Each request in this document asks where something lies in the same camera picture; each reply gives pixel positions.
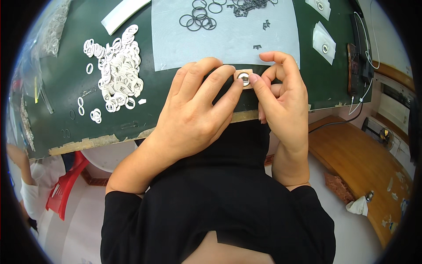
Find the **finger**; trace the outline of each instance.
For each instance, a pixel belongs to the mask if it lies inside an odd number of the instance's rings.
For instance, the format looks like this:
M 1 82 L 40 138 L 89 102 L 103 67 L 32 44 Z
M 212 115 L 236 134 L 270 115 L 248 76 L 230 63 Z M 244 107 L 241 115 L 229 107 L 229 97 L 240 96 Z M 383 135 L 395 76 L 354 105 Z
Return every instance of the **finger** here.
M 265 116 L 264 109 L 262 108 L 262 105 L 260 102 L 258 102 L 258 120 L 261 121 L 261 124 L 267 123 L 267 117 Z
M 217 133 L 211 138 L 210 144 L 214 143 L 217 139 L 220 138 L 221 134 L 223 134 L 224 130 L 229 126 L 230 122 L 232 121 L 233 113 L 229 115 L 229 117 L 224 121 L 223 125 L 218 129 Z
M 260 54 L 263 61 L 274 61 L 275 63 L 283 64 L 283 69 L 286 75 L 300 74 L 298 65 L 295 59 L 284 52 L 263 52 Z
M 264 80 L 262 80 L 258 74 L 252 73 L 249 75 L 249 81 L 252 84 L 255 94 L 257 95 L 266 115 L 277 111 L 280 104 L 271 92 L 270 88 L 265 84 Z
M 198 100 L 205 105 L 211 105 L 223 84 L 235 73 L 235 71 L 236 68 L 232 65 L 223 65 L 213 71 L 204 83 L 202 83 L 201 87 L 199 87 L 199 90 L 194 97 L 195 100 Z
M 219 120 L 217 125 L 222 125 L 224 120 L 226 120 L 235 109 L 237 103 L 239 102 L 240 95 L 243 91 L 243 80 L 236 79 L 229 90 L 216 102 L 216 104 L 211 109 L 211 114 Z
M 178 93 L 178 97 L 184 101 L 191 100 L 198 91 L 204 76 L 212 69 L 218 68 L 222 65 L 223 62 L 214 57 L 203 58 L 202 60 L 192 65 L 192 67 L 190 67 L 186 73 Z
M 272 65 L 264 71 L 264 73 L 261 75 L 261 78 L 265 81 L 268 87 L 271 86 L 271 82 L 274 81 L 276 78 L 280 81 L 283 81 L 284 78 L 286 78 L 283 65 L 278 63 Z
M 284 86 L 281 83 L 272 84 L 270 86 L 270 90 L 273 93 L 274 97 L 278 99 L 280 96 L 282 96 L 285 92 Z
M 188 72 L 188 70 L 195 65 L 196 62 L 191 62 L 183 65 L 182 68 L 178 69 L 173 81 L 171 82 L 170 91 L 168 92 L 168 96 L 175 96 L 179 93 L 180 87 L 182 86 L 183 80 Z

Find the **white cable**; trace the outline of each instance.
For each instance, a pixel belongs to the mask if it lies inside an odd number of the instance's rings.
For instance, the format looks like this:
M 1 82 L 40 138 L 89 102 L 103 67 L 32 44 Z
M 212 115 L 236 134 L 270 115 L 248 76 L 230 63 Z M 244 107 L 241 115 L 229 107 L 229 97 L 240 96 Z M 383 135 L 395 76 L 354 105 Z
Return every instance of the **white cable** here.
M 368 93 L 369 89 L 371 88 L 372 80 L 373 80 L 373 78 L 371 79 L 371 82 L 369 83 L 368 89 L 366 90 L 366 92 L 363 95 L 363 97 L 359 98 L 359 103 L 357 104 L 357 106 L 355 107 L 355 109 L 353 109 L 352 112 L 350 112 L 350 110 L 349 110 L 349 115 L 353 114 L 353 112 L 359 107 L 359 105 L 361 103 L 363 103 L 363 99 L 365 98 L 366 94 Z
M 375 39 L 376 53 L 377 53 L 377 55 L 378 55 L 378 67 L 375 67 L 375 66 L 372 64 L 372 58 L 371 58 L 371 56 L 369 55 L 368 37 L 367 37 L 367 35 L 366 35 L 366 30 L 365 30 L 365 26 L 363 25 L 363 21 L 362 21 L 362 19 L 360 18 L 359 14 L 358 14 L 357 12 L 354 12 L 354 13 L 355 13 L 355 14 L 357 14 L 357 17 L 359 18 L 360 22 L 362 23 L 363 32 L 364 32 L 364 34 L 365 34 L 365 44 L 366 44 L 365 55 L 366 55 L 366 58 L 368 59 L 369 64 L 370 64 L 370 65 L 371 65 L 374 69 L 379 69 L 379 65 L 380 65 L 380 63 L 381 63 L 381 62 L 380 62 L 380 60 L 379 60 L 378 45 L 377 45 L 377 43 L 376 43 L 375 30 L 374 30 L 374 28 L 373 28 L 373 22 L 372 22 L 372 2 L 373 2 L 373 0 L 371 0 L 371 3 L 369 4 L 369 10 L 370 10 L 369 12 L 370 12 L 370 15 L 371 15 L 371 24 L 372 24 L 373 37 L 374 37 L 374 39 Z
M 350 114 L 350 111 L 352 110 L 353 100 L 354 100 L 354 96 L 352 96 L 352 103 L 350 104 L 349 114 Z

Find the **fingernail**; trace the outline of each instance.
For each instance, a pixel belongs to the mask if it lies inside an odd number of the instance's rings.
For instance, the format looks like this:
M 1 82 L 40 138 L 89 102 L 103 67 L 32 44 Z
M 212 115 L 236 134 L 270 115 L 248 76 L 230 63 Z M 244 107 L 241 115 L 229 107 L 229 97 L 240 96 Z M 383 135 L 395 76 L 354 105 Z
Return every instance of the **fingernail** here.
M 255 82 L 257 82 L 258 77 L 259 77 L 259 75 L 258 75 L 258 74 L 255 74 L 255 73 L 250 74 L 250 75 L 249 75 L 249 82 L 250 82 L 252 85 L 254 85 L 254 84 L 255 84 Z

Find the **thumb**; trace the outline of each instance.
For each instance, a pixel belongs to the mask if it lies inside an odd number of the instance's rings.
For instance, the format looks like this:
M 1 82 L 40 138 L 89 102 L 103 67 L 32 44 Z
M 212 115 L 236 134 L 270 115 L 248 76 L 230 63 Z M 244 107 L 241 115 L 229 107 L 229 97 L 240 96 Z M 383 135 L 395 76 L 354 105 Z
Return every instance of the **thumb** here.
M 252 73 L 249 75 L 249 82 L 254 88 L 255 94 L 261 103 L 262 108 L 266 113 L 274 111 L 280 106 L 276 97 L 271 92 L 270 88 L 265 84 L 264 80 L 258 74 Z

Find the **hand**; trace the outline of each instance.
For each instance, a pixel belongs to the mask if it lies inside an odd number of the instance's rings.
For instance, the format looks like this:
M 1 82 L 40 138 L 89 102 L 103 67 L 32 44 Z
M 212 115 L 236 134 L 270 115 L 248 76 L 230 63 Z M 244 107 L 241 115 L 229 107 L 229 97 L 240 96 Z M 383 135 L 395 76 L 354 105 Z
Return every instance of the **hand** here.
M 206 74 L 216 68 L 202 83 Z M 230 124 L 243 89 L 241 79 L 213 106 L 212 101 L 235 67 L 208 57 L 188 63 L 174 76 L 155 130 L 149 138 L 175 161 L 196 154 L 216 141 Z
M 272 132 L 289 153 L 308 152 L 308 92 L 291 55 L 264 52 L 263 61 L 274 61 L 260 77 L 249 76 L 258 97 L 261 123 L 268 122 Z M 277 78 L 283 84 L 271 82 Z

